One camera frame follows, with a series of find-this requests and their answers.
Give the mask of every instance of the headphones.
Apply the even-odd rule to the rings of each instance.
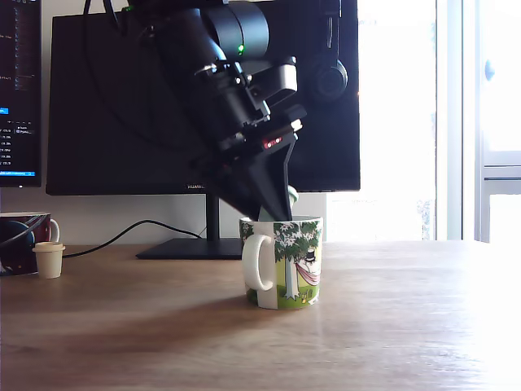
[[[326,17],[326,46],[315,56],[309,77],[309,95],[316,103],[331,103],[339,99],[348,86],[348,71],[339,59],[339,20],[342,5],[321,1],[321,15]]]

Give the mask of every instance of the white wall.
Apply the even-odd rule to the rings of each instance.
[[[46,140],[49,118],[52,18],[57,15],[81,14],[83,3],[83,0],[42,1],[42,124],[44,140]],[[121,9],[127,5],[127,2],[113,0],[113,4],[115,9]],[[102,11],[101,0],[94,0],[91,12]],[[44,143],[43,148],[45,172],[46,143]],[[41,189],[3,189],[1,202],[0,209],[3,212],[39,210],[52,213],[62,228],[62,241],[66,244],[100,244],[137,220],[145,218],[159,220],[196,233],[201,232],[205,226],[203,195],[50,197],[45,194],[43,187]],[[326,195],[303,195],[295,212],[326,216]],[[239,213],[221,202],[222,236],[239,236],[239,217]],[[172,232],[159,227],[142,226],[128,233],[118,243],[154,244],[174,236]]]

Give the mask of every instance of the mug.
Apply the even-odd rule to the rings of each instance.
[[[246,297],[262,308],[303,308],[317,302],[322,269],[321,217],[291,222],[240,220]]]
[[[48,213],[0,213],[0,276],[36,273],[34,245],[58,241],[58,223]]]

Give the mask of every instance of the hammock illustration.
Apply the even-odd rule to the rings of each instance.
[[[309,285],[316,287],[318,285],[318,283],[320,283],[320,275],[314,275],[314,274],[309,273],[304,267],[302,267],[298,263],[296,264],[296,269],[299,272],[299,274],[302,276],[304,281],[306,283],[308,283]]]

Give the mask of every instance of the monitor base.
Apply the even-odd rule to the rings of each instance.
[[[139,259],[241,259],[241,239],[172,239],[149,248]]]

